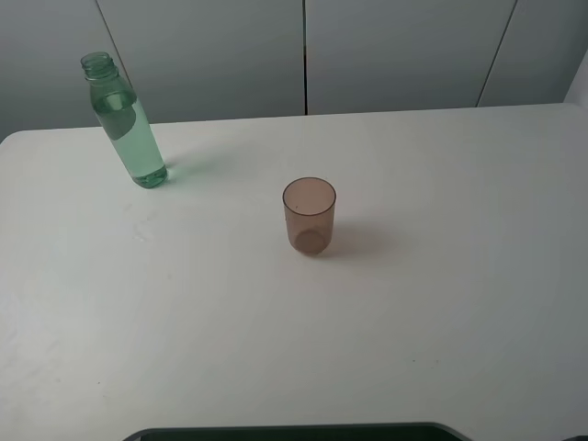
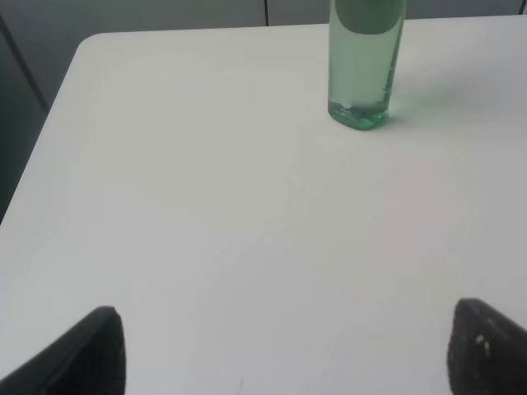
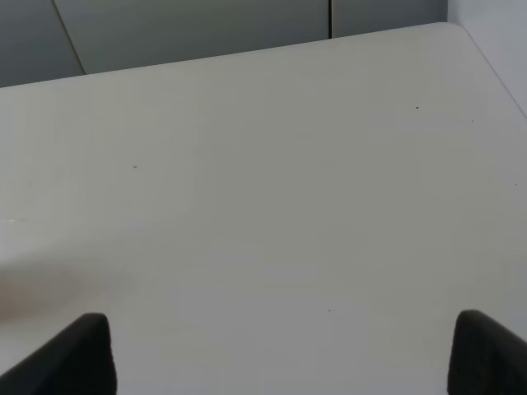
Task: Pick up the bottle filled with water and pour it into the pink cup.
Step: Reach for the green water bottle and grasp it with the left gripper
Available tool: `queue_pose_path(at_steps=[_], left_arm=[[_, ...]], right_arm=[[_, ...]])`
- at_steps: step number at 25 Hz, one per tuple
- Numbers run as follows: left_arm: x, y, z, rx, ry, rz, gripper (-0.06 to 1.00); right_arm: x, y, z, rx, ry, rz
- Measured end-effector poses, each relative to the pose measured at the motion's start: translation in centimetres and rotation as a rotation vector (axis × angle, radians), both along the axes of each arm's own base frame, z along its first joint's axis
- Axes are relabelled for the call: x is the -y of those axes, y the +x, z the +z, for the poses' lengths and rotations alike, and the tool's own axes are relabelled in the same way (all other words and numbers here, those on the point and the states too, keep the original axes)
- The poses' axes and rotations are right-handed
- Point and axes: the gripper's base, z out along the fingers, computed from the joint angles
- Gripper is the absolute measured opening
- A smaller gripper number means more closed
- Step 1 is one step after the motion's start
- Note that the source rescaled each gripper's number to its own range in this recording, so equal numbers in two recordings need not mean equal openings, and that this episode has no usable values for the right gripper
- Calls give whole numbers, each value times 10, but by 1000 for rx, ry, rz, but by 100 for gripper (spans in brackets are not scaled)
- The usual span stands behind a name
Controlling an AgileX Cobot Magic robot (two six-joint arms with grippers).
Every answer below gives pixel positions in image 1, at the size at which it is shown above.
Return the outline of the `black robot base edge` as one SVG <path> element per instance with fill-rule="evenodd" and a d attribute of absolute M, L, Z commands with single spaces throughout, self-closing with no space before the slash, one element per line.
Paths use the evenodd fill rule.
<path fill-rule="evenodd" d="M 129 440 L 298 441 L 298 440 L 465 440 L 438 423 L 323 424 L 292 426 L 151 428 Z"/>

